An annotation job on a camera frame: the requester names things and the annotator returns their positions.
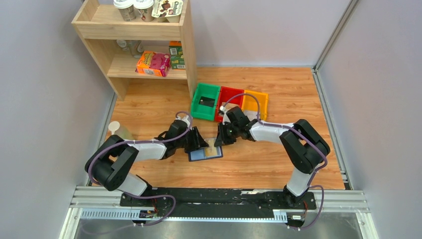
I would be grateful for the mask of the navy blue card holder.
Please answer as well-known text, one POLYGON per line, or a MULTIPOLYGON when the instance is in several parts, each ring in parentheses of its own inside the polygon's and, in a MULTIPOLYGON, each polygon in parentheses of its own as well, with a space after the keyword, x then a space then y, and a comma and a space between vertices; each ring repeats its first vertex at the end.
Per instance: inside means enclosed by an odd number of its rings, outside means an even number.
POLYGON ((200 150, 196 150, 196 151, 190 152, 188 154, 188 160, 189 160, 189 162, 196 162, 196 161, 202 161, 202 160, 208 160, 208 159, 215 159, 215 158, 206 158, 205 157, 204 149, 200 149, 200 150))

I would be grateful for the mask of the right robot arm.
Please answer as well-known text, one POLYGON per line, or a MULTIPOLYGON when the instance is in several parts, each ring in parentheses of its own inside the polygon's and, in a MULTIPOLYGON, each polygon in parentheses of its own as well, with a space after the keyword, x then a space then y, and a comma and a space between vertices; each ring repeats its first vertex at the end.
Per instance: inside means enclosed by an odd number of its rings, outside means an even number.
POLYGON ((304 201, 317 171, 327 165, 330 147, 322 136, 305 119, 295 123, 271 123, 256 118, 250 120, 239 107, 227 110, 223 122, 218 124, 216 147, 234 144, 240 137, 249 141, 265 141, 284 147, 294 166, 285 186, 284 202, 297 208, 304 201))

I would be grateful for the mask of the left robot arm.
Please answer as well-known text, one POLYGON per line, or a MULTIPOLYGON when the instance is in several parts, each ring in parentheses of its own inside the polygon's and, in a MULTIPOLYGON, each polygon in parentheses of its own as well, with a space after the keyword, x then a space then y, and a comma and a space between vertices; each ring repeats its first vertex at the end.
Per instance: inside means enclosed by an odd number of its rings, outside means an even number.
POLYGON ((178 149, 189 154, 208 146, 197 127, 191 127, 186 119, 176 119, 167 131, 138 144, 116 134, 110 136, 86 162, 85 171, 108 191, 130 193, 133 200, 144 207, 150 204, 152 193, 146 181, 130 173, 135 162, 163 160, 178 149))

